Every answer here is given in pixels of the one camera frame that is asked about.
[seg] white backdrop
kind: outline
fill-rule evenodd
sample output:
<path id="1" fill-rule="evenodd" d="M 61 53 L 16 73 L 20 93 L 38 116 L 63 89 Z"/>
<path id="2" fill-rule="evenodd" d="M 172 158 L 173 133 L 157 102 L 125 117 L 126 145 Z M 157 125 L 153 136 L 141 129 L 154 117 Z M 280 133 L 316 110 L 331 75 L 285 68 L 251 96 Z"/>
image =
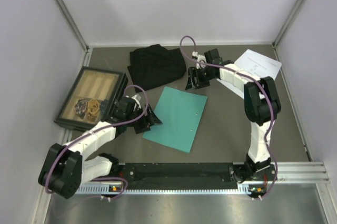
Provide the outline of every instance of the white backdrop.
<path id="1" fill-rule="evenodd" d="M 54 0 L 0 0 L 0 222 L 27 224 L 83 49 Z"/>
<path id="2" fill-rule="evenodd" d="M 278 51 L 315 160 L 337 192 L 337 1 L 306 0 Z"/>
<path id="3" fill-rule="evenodd" d="M 271 43 L 296 0 L 64 0 L 89 45 Z"/>

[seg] floor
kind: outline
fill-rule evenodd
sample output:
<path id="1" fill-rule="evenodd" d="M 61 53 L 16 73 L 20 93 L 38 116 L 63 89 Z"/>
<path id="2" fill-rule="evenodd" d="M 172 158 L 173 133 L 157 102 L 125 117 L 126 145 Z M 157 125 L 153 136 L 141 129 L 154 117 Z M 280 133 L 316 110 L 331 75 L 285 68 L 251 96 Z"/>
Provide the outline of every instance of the floor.
<path id="1" fill-rule="evenodd" d="M 200 53 L 218 48 L 221 57 L 236 60 L 247 49 L 275 59 L 271 45 L 199 46 Z M 130 63 L 129 52 L 136 47 L 94 48 L 90 66 L 126 72 Z M 186 46 L 191 53 L 192 47 Z M 167 86 L 185 90 L 185 76 Z M 307 155 L 297 127 L 293 110 L 281 74 L 276 81 L 282 104 L 272 131 L 271 148 L 278 161 L 307 161 Z M 164 87 L 147 91 L 150 104 L 155 108 Z M 244 113 L 243 100 L 217 81 L 211 86 L 191 93 L 207 95 L 206 106 L 189 154 L 146 140 L 132 129 L 102 146 L 98 152 L 113 154 L 120 162 L 234 162 L 244 161 L 250 146 L 250 122 Z"/>
<path id="2" fill-rule="evenodd" d="M 251 201 L 246 195 L 124 195 L 108 203 L 89 199 L 71 209 L 87 196 L 71 199 L 52 196 L 46 224 L 327 224 L 315 185 L 276 185 L 263 201 Z"/>

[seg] wire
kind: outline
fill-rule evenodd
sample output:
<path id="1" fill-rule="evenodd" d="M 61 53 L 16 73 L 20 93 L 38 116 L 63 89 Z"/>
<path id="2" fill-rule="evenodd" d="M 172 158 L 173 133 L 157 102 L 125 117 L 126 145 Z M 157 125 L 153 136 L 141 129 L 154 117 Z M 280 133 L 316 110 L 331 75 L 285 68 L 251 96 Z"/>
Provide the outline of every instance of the wire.
<path id="1" fill-rule="evenodd" d="M 119 178 L 119 177 L 103 177 L 103 178 L 95 178 L 93 179 L 92 181 L 122 181 L 125 183 L 123 189 L 115 195 L 115 197 L 111 198 L 111 200 L 115 200 L 117 198 L 119 198 L 124 192 L 125 190 L 127 189 L 128 187 L 128 182 L 126 179 L 124 178 Z M 66 216 L 70 211 L 72 211 L 75 207 L 77 207 L 79 204 L 82 204 L 83 202 L 89 200 L 89 199 L 101 199 L 101 195 L 93 195 L 93 196 L 89 196 L 89 197 L 86 197 L 82 200 L 79 200 L 77 203 L 73 204 L 68 210 L 66 210 L 65 212 L 63 213 L 57 213 L 56 212 L 56 204 L 55 202 L 53 201 L 53 207 L 52 207 L 52 210 L 53 210 L 53 215 L 55 216 L 56 219 L 61 219 L 63 218 L 64 216 Z"/>
<path id="2" fill-rule="evenodd" d="M 122 123 L 115 123 L 115 124 L 111 124 L 111 125 L 107 125 L 107 126 L 104 126 L 104 127 L 101 127 L 101 128 L 98 128 L 96 130 L 93 131 L 93 133 L 98 133 L 104 129 L 107 129 L 107 128 L 112 128 L 112 127 L 117 127 L 117 126 L 121 126 L 121 125 L 126 125 L 126 124 L 130 124 L 130 123 L 133 123 L 135 121 L 137 121 L 138 119 L 140 119 L 145 113 L 146 113 L 146 110 L 147 110 L 147 107 L 148 107 L 148 98 L 147 98 L 147 95 L 146 95 L 146 92 L 145 90 L 140 87 L 140 86 L 137 86 L 137 85 L 129 85 L 127 86 L 125 89 L 124 89 L 124 94 L 126 92 L 126 90 L 128 90 L 129 88 L 131 87 L 135 87 L 135 88 L 138 88 L 139 90 L 141 90 L 144 94 L 144 97 L 145 97 L 145 101 L 146 101 L 146 105 L 145 105 L 145 109 L 144 111 L 139 115 L 137 116 L 136 118 L 132 119 L 132 120 L 128 120 L 128 121 L 124 121 Z M 52 164 L 52 167 L 47 175 L 47 179 L 46 179 L 46 183 L 45 183 L 45 191 L 47 194 L 53 194 L 54 192 L 50 191 L 48 189 L 49 187 L 49 182 L 51 180 L 51 176 L 52 176 L 52 173 L 53 171 L 55 170 L 55 167 L 56 165 L 58 164 L 59 160 L 61 159 L 61 157 L 64 155 L 64 153 L 70 148 L 72 147 L 74 144 L 78 143 L 79 141 L 85 139 L 86 137 L 88 136 L 91 136 L 90 133 L 87 133 L 85 135 L 81 135 L 80 137 L 76 138 L 75 140 L 73 140 L 69 145 L 65 146 L 65 148 L 60 152 L 60 154 L 55 158 L 55 161 L 53 162 Z"/>
<path id="3" fill-rule="evenodd" d="M 269 152 L 269 155 L 271 156 L 271 158 L 274 160 L 275 162 L 275 176 L 274 176 L 274 179 L 270 185 L 270 188 L 269 190 L 262 196 L 262 198 L 266 197 L 269 192 L 272 190 L 272 188 L 274 187 L 275 185 L 275 182 L 276 182 L 276 178 L 277 178 L 277 173 L 279 172 L 279 168 L 278 168 L 278 165 L 277 165 L 277 160 L 274 156 L 274 153 L 272 152 L 272 150 L 270 149 L 269 145 L 268 145 L 268 140 L 267 140 L 267 135 L 270 133 L 270 131 L 272 130 L 273 128 L 273 125 L 274 125 L 274 112 L 273 112 L 273 107 L 272 107 L 272 104 L 268 98 L 268 95 L 267 93 L 265 92 L 265 90 L 263 89 L 262 85 L 254 78 L 252 78 L 251 76 L 248 76 L 246 74 L 243 74 L 243 73 L 240 73 L 240 72 L 236 72 L 235 70 L 233 69 L 230 69 L 228 67 L 225 67 L 225 66 L 222 66 L 222 65 L 213 65 L 213 64 L 208 64 L 208 63 L 203 63 L 203 62 L 198 62 L 197 60 L 194 60 L 192 59 L 191 57 L 189 57 L 185 51 L 183 50 L 183 41 L 185 38 L 189 38 L 192 40 L 193 42 L 193 45 L 194 45 L 194 51 L 196 52 L 196 43 L 194 41 L 194 39 L 191 37 L 191 36 L 184 36 L 183 38 L 181 38 L 180 40 L 180 51 L 181 53 L 183 54 L 184 57 L 186 57 L 188 60 L 194 62 L 194 63 L 197 63 L 197 64 L 200 64 L 200 65 L 206 65 L 206 66 L 211 66 L 211 67 L 216 67 L 216 68 L 223 68 L 223 69 L 226 69 L 226 70 L 229 70 L 230 72 L 233 72 L 233 73 L 236 73 L 237 75 L 241 76 L 241 77 L 245 77 L 249 80 L 251 80 L 252 82 L 254 82 L 257 87 L 259 88 L 259 90 L 261 91 L 261 93 L 263 94 L 267 104 L 268 104 L 268 108 L 269 108 L 269 111 L 270 111 L 270 124 L 269 124 L 269 128 L 267 129 L 267 132 L 265 133 L 263 139 L 264 139 L 264 142 L 265 142 L 265 145 L 266 145 L 266 148 Z"/>

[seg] purple cable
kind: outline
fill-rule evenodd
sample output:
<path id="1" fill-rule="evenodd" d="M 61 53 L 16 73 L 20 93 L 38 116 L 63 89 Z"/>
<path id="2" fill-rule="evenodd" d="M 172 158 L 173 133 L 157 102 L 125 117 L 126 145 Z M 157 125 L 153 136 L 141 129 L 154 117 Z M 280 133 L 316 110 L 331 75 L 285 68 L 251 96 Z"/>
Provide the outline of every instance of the purple cable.
<path id="1" fill-rule="evenodd" d="M 248 76 L 248 75 L 243 74 L 243 73 L 236 72 L 235 70 L 230 69 L 230 68 L 225 67 L 225 66 L 222 66 L 222 65 L 213 65 L 213 64 L 208 64 L 208 63 L 204 63 L 204 62 L 198 62 L 197 60 L 194 60 L 194 59 L 190 58 L 185 53 L 185 51 L 183 50 L 183 41 L 184 41 L 185 38 L 189 38 L 189 39 L 192 40 L 193 45 L 194 45 L 194 51 L 196 52 L 196 43 L 195 43 L 194 39 L 191 36 L 184 36 L 180 40 L 180 51 L 181 51 L 181 53 L 183 54 L 184 57 L 186 57 L 188 60 L 190 60 L 190 61 L 192 61 L 194 63 L 197 63 L 197 64 L 206 65 L 206 66 L 212 66 L 212 67 L 216 67 L 216 68 L 223 68 L 223 69 L 229 70 L 230 72 L 236 73 L 237 75 L 239 75 L 241 77 L 245 77 L 245 78 L 253 81 L 257 85 L 257 87 L 260 89 L 261 93 L 265 97 L 265 100 L 267 101 L 268 108 L 269 108 L 269 111 L 270 111 L 270 125 L 269 125 L 269 128 L 267 129 L 267 132 L 265 133 L 263 139 L 264 139 L 266 148 L 267 148 L 267 150 L 269 152 L 269 155 L 272 157 L 272 159 L 274 159 L 274 162 L 275 162 L 275 176 L 274 176 L 274 179 L 273 179 L 273 181 L 272 181 L 272 183 L 271 183 L 271 185 L 269 187 L 269 190 L 261 197 L 263 199 L 264 197 L 266 197 L 269 194 L 269 192 L 271 191 L 271 189 L 274 187 L 274 184 L 275 184 L 276 179 L 277 179 L 277 173 L 279 172 L 279 168 L 278 168 L 278 165 L 277 165 L 276 158 L 274 156 L 274 153 L 270 149 L 270 147 L 268 145 L 268 140 L 267 140 L 267 135 L 272 130 L 273 124 L 274 124 L 274 112 L 273 112 L 272 104 L 271 104 L 271 102 L 270 102 L 270 100 L 268 98 L 268 95 L 265 92 L 265 90 L 263 89 L 263 87 L 261 86 L 261 84 L 258 81 L 256 81 L 256 79 L 252 78 L 251 76 Z"/>
<path id="2" fill-rule="evenodd" d="M 137 116 L 136 118 L 134 118 L 134 119 L 132 119 L 132 120 L 124 121 L 124 122 L 122 122 L 122 123 L 115 123 L 115 124 L 111 124 L 111 125 L 104 126 L 104 127 L 102 127 L 102 128 L 98 128 L 98 129 L 96 129 L 96 130 L 93 131 L 94 134 L 97 133 L 97 132 L 100 132 L 100 131 L 102 131 L 102 130 L 104 130 L 104 129 L 106 129 L 106 128 L 117 127 L 117 126 L 129 124 L 129 123 L 133 123 L 133 122 L 137 121 L 138 119 L 140 119 L 140 118 L 146 113 L 146 110 L 147 110 L 147 107 L 148 107 L 148 98 L 147 98 L 147 95 L 146 95 L 145 90 L 144 90 L 142 87 L 137 86 L 137 85 L 129 85 L 129 86 L 127 86 L 127 87 L 125 88 L 124 94 L 125 94 L 125 91 L 128 90 L 128 89 L 131 88 L 131 87 L 138 88 L 139 90 L 141 90 L 141 91 L 143 92 L 144 97 L 145 97 L 145 101 L 146 101 L 146 105 L 145 105 L 144 111 L 143 111 L 139 116 Z M 90 136 L 90 135 L 91 135 L 91 134 L 88 133 L 88 134 L 81 135 L 80 137 L 76 138 L 76 139 L 73 140 L 69 145 L 67 145 L 67 146 L 60 152 L 60 154 L 56 157 L 56 159 L 55 159 L 55 161 L 54 161 L 54 163 L 53 163 L 53 165 L 52 165 L 52 167 L 51 167 L 51 169 L 50 169 L 50 171 L 49 171 L 49 173 L 48 173 L 48 175 L 47 175 L 47 179 L 46 179 L 46 183 L 45 183 L 45 191 L 46 191 L 47 194 L 52 194 L 52 193 L 53 193 L 52 191 L 50 191 L 50 190 L 48 189 L 48 186 L 49 186 L 49 182 L 50 182 L 50 180 L 51 180 L 52 173 L 53 173 L 53 171 L 55 170 L 55 167 L 56 167 L 56 165 L 58 164 L 60 158 L 64 155 L 64 153 L 65 153 L 70 147 L 72 147 L 74 144 L 78 143 L 79 141 L 85 139 L 86 137 L 88 137 L 88 136 Z"/>
<path id="3" fill-rule="evenodd" d="M 125 190 L 127 189 L 127 187 L 128 187 L 128 182 L 127 182 L 126 179 L 124 179 L 124 178 L 119 178 L 119 177 L 104 177 L 104 178 L 95 178 L 95 179 L 93 179 L 92 181 L 111 181 L 111 180 L 114 180 L 114 181 L 118 180 L 118 181 L 122 181 L 122 182 L 125 183 L 125 185 L 124 185 L 123 189 L 120 191 L 120 193 L 117 194 L 115 197 L 111 198 L 112 200 L 115 200 L 115 199 L 119 198 L 119 197 L 125 192 Z M 95 199 L 101 198 L 101 196 L 100 196 L 100 195 L 93 195 L 93 196 L 86 197 L 86 198 L 80 200 L 79 202 L 73 204 L 68 210 L 66 210 L 66 211 L 65 211 L 64 213 L 62 213 L 62 214 L 59 214 L 59 213 L 56 212 L 56 204 L 53 203 L 53 208 L 52 208 L 52 209 L 53 209 L 53 214 L 54 214 L 54 216 L 55 216 L 57 219 L 61 219 L 61 218 L 64 217 L 66 214 L 68 214 L 71 210 L 73 210 L 75 207 L 77 207 L 79 204 L 81 204 L 81 203 L 87 201 L 88 199 L 94 199 L 94 198 L 95 198 Z"/>

